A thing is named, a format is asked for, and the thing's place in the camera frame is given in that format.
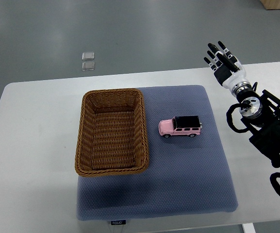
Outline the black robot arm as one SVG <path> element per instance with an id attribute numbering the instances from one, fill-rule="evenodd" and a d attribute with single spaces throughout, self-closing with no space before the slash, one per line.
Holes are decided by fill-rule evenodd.
<path id="1" fill-rule="evenodd" d="M 241 82 L 234 87 L 238 100 L 226 113 L 228 126 L 236 133 L 251 132 L 250 143 L 273 167 L 280 167 L 280 99 L 268 92 L 256 93 L 257 83 Z"/>

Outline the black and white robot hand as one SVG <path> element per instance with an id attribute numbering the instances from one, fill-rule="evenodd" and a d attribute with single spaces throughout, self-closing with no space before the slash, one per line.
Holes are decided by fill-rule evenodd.
<path id="1" fill-rule="evenodd" d="M 221 41 L 218 41 L 217 46 L 209 43 L 208 48 L 209 57 L 204 57 L 204 61 L 212 69 L 222 87 L 228 89 L 233 96 L 237 96 L 244 89 L 251 88 L 242 64 Z"/>

